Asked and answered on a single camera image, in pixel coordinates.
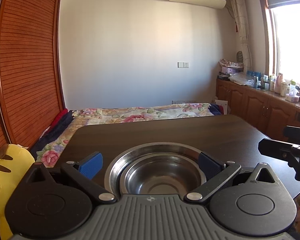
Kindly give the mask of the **wooden cabinet row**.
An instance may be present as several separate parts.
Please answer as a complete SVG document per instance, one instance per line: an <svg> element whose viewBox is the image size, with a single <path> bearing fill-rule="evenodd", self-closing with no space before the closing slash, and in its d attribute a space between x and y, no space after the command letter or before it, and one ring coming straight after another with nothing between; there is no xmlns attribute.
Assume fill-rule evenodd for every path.
<svg viewBox="0 0 300 240"><path fill-rule="evenodd" d="M271 139L286 141L286 126L300 127L300 103L271 91L216 81L216 98L228 102L228 113L239 116Z"/></svg>

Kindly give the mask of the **dark blue red blanket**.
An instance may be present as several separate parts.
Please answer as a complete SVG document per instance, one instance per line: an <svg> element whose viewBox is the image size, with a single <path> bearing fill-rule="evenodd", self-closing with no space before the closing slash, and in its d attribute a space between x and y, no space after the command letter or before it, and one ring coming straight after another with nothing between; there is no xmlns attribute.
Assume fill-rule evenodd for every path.
<svg viewBox="0 0 300 240"><path fill-rule="evenodd" d="M74 119L73 113L74 111L69 111L67 108L58 113L47 131L44 132L42 137L31 147L30 153L34 159L37 159L38 152L42 151L47 144L55 141L71 124Z"/></svg>

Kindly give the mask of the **stack of boxes on cabinet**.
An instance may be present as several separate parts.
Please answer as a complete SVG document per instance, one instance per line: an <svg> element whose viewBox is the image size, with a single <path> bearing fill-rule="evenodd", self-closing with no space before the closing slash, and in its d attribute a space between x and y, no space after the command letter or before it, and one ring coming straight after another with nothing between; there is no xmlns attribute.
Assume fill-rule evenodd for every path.
<svg viewBox="0 0 300 240"><path fill-rule="evenodd" d="M218 78L223 80L228 80L230 76L243 72L244 70L243 63L232 62L225 59L221 59L218 65L220 67Z"/></svg>

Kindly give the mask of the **large steel bowl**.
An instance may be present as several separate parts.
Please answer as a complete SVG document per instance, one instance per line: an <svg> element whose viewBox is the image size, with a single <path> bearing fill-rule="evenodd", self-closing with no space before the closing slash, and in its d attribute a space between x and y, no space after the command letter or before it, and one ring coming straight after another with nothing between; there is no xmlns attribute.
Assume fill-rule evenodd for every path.
<svg viewBox="0 0 300 240"><path fill-rule="evenodd" d="M105 189L115 196L121 197L123 194L120 193L119 184L123 170L137 159L156 153L183 155L198 164L201 151L194 147L175 142L153 142L135 146L122 152L110 163L104 178Z"/></svg>

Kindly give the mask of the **wooden slatted headboard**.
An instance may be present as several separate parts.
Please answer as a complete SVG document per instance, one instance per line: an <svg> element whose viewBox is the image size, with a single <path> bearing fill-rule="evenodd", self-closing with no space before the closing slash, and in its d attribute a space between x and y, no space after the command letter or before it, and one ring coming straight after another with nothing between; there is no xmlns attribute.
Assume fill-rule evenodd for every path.
<svg viewBox="0 0 300 240"><path fill-rule="evenodd" d="M65 107L61 0L0 0L0 148L33 146Z"/></svg>

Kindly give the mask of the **toiletry bottles on sill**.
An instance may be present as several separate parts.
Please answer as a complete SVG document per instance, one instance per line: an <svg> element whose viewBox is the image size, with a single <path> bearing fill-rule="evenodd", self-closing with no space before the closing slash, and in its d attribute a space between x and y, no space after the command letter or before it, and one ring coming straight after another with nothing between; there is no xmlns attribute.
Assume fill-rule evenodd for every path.
<svg viewBox="0 0 300 240"><path fill-rule="evenodd" d="M293 80L286 81L283 75L267 76L261 72L247 71L244 85L260 92L269 92L291 103L300 103L300 86Z"/></svg>

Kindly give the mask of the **patterned curtain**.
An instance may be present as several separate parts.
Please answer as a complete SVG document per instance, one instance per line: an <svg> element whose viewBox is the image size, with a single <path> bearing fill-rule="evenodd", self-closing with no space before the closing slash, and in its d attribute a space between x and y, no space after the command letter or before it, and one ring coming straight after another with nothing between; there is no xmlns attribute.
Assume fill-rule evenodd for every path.
<svg viewBox="0 0 300 240"><path fill-rule="evenodd" d="M249 48L249 21L245 0L230 0L238 29L244 72L252 71L251 53Z"/></svg>

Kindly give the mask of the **small steel bowl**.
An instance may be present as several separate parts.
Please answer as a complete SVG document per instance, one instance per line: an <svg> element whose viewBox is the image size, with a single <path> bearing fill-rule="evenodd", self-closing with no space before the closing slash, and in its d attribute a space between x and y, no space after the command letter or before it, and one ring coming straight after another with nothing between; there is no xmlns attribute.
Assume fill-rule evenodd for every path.
<svg viewBox="0 0 300 240"><path fill-rule="evenodd" d="M156 153L129 164L120 176L121 194L187 193L206 182L198 164L188 157L173 153Z"/></svg>

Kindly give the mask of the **white wall switch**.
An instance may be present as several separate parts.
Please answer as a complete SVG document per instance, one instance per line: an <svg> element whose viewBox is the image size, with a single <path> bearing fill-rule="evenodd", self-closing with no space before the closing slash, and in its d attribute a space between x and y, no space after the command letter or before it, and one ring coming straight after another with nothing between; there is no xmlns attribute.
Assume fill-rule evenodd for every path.
<svg viewBox="0 0 300 240"><path fill-rule="evenodd" d="M177 63L178 68L189 68L188 62L178 62Z"/></svg>

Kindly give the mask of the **window with blind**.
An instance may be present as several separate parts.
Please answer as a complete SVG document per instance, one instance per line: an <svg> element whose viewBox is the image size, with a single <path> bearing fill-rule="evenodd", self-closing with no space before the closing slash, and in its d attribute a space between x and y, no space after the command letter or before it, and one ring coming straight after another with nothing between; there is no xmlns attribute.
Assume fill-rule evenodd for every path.
<svg viewBox="0 0 300 240"><path fill-rule="evenodd" d="M300 85L300 0L260 0L269 74Z"/></svg>

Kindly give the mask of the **yellow plush toy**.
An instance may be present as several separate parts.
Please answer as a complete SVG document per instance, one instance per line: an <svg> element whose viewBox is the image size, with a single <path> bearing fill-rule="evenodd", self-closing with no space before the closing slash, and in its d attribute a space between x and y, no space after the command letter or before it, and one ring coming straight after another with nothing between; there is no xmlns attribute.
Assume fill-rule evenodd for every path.
<svg viewBox="0 0 300 240"><path fill-rule="evenodd" d="M35 162L26 147L5 144L0 148L0 238L10 239L12 232L5 218L5 206L19 182Z"/></svg>

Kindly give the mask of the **floral bedspread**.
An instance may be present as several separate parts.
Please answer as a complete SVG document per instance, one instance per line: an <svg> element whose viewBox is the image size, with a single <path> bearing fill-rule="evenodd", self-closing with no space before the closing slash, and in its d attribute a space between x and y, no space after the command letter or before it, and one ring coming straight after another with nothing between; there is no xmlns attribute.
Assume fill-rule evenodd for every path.
<svg viewBox="0 0 300 240"><path fill-rule="evenodd" d="M54 167L74 133L83 126L119 124L126 122L166 120L212 116L223 114L222 107L213 103L181 103L155 107L86 108L76 110L74 119L65 131L53 142L38 152L35 161L46 167Z"/></svg>

